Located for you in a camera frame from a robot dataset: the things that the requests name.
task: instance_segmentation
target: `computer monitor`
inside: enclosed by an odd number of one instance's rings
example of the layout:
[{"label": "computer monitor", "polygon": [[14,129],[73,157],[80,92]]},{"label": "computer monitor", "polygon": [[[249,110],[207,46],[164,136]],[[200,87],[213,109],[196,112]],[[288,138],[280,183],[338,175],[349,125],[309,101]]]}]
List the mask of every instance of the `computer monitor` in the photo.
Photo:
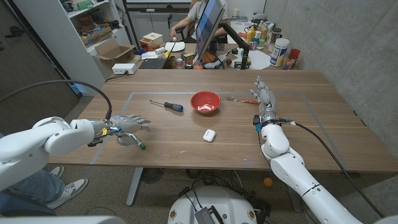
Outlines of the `computer monitor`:
[{"label": "computer monitor", "polygon": [[218,29],[225,9],[220,0],[208,0],[205,10],[199,20],[197,32],[197,59],[201,60],[205,54],[211,38]]}]

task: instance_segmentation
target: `shirt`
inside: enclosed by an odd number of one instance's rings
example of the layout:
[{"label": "shirt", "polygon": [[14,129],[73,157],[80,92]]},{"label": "shirt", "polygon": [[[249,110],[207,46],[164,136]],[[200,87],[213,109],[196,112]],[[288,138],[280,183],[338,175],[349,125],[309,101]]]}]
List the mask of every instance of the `shirt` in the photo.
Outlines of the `shirt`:
[{"label": "shirt", "polygon": [[[223,8],[225,9],[225,12],[223,14],[223,19],[222,20],[230,19],[229,12],[228,12],[228,6],[226,5],[226,1],[225,0],[220,0],[220,2],[223,5]],[[205,7],[206,7],[206,1],[205,0],[198,1],[198,2],[196,2],[193,5],[192,9],[188,13],[189,19],[191,21],[195,21],[195,31],[193,32],[193,34],[191,36],[195,40],[197,39],[196,30],[197,30],[197,27],[198,27],[198,23],[199,23],[201,15],[203,14],[203,10],[205,10]]]}]

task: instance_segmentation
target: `screwdriver handle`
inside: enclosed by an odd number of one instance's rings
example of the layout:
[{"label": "screwdriver handle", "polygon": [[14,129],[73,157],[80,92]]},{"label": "screwdriver handle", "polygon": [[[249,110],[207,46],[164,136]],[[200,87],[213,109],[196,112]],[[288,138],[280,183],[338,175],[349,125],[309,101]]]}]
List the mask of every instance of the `screwdriver handle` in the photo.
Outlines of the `screwdriver handle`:
[{"label": "screwdriver handle", "polygon": [[242,100],[241,102],[243,103],[251,103],[251,104],[259,104],[259,102],[257,100]]},{"label": "screwdriver handle", "polygon": [[178,112],[182,112],[182,110],[183,110],[183,106],[175,104],[175,103],[166,102],[166,103],[164,103],[164,107],[170,108],[170,109],[178,111]]}]

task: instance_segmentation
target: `small screwdriver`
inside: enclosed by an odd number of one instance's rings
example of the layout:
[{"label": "small screwdriver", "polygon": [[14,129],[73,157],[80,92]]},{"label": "small screwdriver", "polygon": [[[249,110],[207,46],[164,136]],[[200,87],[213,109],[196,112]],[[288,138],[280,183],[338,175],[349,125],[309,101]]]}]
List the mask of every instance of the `small screwdriver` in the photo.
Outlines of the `small screwdriver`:
[{"label": "small screwdriver", "polygon": [[166,107],[166,108],[170,108],[170,109],[175,110],[175,111],[178,111],[178,112],[182,112],[182,110],[184,109],[183,106],[178,105],[178,104],[175,104],[175,103],[168,103],[168,102],[166,102],[166,103],[159,103],[159,102],[152,101],[152,100],[149,100],[149,101],[151,101],[151,102],[153,102],[153,103],[158,103],[158,104],[160,104],[160,105],[163,105],[163,106]]}]

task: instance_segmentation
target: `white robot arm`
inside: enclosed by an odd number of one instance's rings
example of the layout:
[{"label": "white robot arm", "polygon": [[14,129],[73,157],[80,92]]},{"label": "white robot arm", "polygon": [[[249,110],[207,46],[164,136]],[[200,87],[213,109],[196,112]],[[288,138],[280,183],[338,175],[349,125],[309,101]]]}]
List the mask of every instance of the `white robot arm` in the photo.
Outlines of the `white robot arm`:
[{"label": "white robot arm", "polygon": [[34,174],[49,161],[49,154],[65,155],[88,144],[95,146],[108,135],[116,135],[122,146],[136,144],[130,133],[150,128],[149,120],[138,115],[112,116],[109,120],[75,119],[70,124],[51,117],[37,122],[32,129],[0,139],[0,191]]},{"label": "white robot arm", "polygon": [[289,146],[275,112],[275,96],[257,77],[256,91],[251,93],[259,102],[261,136],[266,143],[261,146],[263,156],[271,161],[273,173],[294,189],[321,223],[361,223],[337,201],[305,168],[299,153]]}]

